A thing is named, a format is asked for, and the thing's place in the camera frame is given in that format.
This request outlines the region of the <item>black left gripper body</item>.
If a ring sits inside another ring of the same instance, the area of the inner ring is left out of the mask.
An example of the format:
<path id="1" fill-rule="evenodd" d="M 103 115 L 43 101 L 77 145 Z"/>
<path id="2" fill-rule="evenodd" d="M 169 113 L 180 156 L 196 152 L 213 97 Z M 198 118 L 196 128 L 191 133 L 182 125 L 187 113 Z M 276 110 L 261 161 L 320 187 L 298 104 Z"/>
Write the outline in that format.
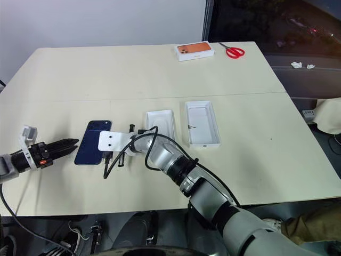
<path id="1" fill-rule="evenodd" d="M 53 159 L 44 142 L 36 143 L 31 146 L 31 156 L 37 168 L 44 169 L 53 165 Z"/>

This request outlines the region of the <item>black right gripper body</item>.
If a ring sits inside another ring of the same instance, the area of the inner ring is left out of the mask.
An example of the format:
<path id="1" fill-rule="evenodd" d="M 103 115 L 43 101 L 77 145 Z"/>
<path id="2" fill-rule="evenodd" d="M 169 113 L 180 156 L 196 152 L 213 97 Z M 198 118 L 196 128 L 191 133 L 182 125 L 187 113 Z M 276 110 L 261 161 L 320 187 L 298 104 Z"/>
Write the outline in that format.
<path id="1" fill-rule="evenodd" d="M 129 125 L 128 133 L 102 131 L 102 151 L 104 162 L 108 166 L 114 152 L 120 152 L 131 141 L 134 135 L 134 125 Z"/>

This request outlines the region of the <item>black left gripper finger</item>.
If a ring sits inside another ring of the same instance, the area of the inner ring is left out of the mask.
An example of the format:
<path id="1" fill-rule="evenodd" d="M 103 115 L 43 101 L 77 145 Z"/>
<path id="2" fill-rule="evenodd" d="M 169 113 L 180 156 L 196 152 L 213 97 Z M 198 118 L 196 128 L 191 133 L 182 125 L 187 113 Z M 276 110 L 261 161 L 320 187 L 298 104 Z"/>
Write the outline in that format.
<path id="1" fill-rule="evenodd" d="M 51 151 L 51 158 L 52 158 L 52 160 L 56 160 L 58 158 L 67 156 L 67 155 L 71 154 L 75 149 L 77 149 L 76 145 L 66 146 L 66 147 L 58 147 L 57 149 L 53 149 Z"/>
<path id="2" fill-rule="evenodd" d="M 78 139 L 62 139 L 56 142 L 52 142 L 49 144 L 49 150 L 66 150 L 72 147 L 76 147 L 77 143 L 79 142 Z"/>

